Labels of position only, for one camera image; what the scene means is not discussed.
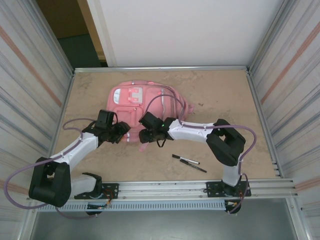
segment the metal base plate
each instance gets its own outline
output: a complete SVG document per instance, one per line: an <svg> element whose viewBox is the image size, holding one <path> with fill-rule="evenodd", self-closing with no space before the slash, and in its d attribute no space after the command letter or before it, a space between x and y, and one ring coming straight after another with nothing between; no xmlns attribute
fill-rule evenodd
<svg viewBox="0 0 320 240"><path fill-rule="evenodd" d="M117 199L119 193L119 184L118 183L103 183L102 192L98 197L90 196L89 192L84 192L82 194L74 196L74 199Z"/></svg>
<svg viewBox="0 0 320 240"><path fill-rule="evenodd" d="M234 193L230 194L224 191L225 183L222 181L208 181L205 183L206 189L204 190L205 193L207 193L208 198L222 198L222 197L241 197L241 193L244 193L246 190L247 182L246 181L240 181L235 187L234 187ZM245 194L246 197L251 196L251 188L248 183L248 190Z"/></svg>

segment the pen cap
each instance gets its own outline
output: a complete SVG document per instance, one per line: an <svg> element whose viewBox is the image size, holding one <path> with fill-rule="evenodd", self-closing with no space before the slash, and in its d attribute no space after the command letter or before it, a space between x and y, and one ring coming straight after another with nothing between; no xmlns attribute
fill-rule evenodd
<svg viewBox="0 0 320 240"><path fill-rule="evenodd" d="M180 156L175 155L175 154L172 154L172 157L175 158L175 159L180 159Z"/></svg>

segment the pink backpack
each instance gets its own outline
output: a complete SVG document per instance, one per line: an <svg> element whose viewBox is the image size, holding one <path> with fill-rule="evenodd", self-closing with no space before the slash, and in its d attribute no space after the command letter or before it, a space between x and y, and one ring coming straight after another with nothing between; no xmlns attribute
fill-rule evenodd
<svg viewBox="0 0 320 240"><path fill-rule="evenodd" d="M131 127L122 141L129 143L140 141L139 132L145 127L139 123L139 120L145 114L150 101L158 95L171 95L182 102L184 114L181 120L193 112L194 106L187 103L174 88L153 81L126 81L111 90L106 109L115 112L119 122L126 122ZM178 118L181 111L181 104L170 96L156 98L148 108L148 112L162 120L168 117ZM143 151L146 146L147 144L143 144L140 151Z"/></svg>

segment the doorway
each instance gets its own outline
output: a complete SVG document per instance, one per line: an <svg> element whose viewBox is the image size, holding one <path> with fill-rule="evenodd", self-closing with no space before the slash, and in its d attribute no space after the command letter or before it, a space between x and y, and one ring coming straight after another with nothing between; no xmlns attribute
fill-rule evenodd
<svg viewBox="0 0 320 240"><path fill-rule="evenodd" d="M86 0L36 0L73 69L107 67Z"/></svg>

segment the marker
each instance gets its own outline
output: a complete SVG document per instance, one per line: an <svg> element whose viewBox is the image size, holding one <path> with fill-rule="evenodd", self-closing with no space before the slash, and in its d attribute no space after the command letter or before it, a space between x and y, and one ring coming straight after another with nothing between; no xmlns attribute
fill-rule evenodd
<svg viewBox="0 0 320 240"><path fill-rule="evenodd" d="M190 167L193 167L193 168L195 168L195 169L198 169L198 170L200 170L201 172L204 172L204 173L207 172L206 170L203 170L203 169L200 168L200 167L197 167L197 166L195 166L195 165L192 165L190 162L187 162L186 160L180 159L180 162L182 162L183 164L187 164L187 165L189 165Z"/></svg>
<svg viewBox="0 0 320 240"><path fill-rule="evenodd" d="M178 155L175 155L175 154L172 154L172 157L175 158L175 159L182 159L182 160L185 160L189 163L193 163L193 164L200 164L200 162L198 161L193 161L193 160L190 160L190 159L187 159L187 158L184 158L184 157L181 157L181 156L178 156Z"/></svg>

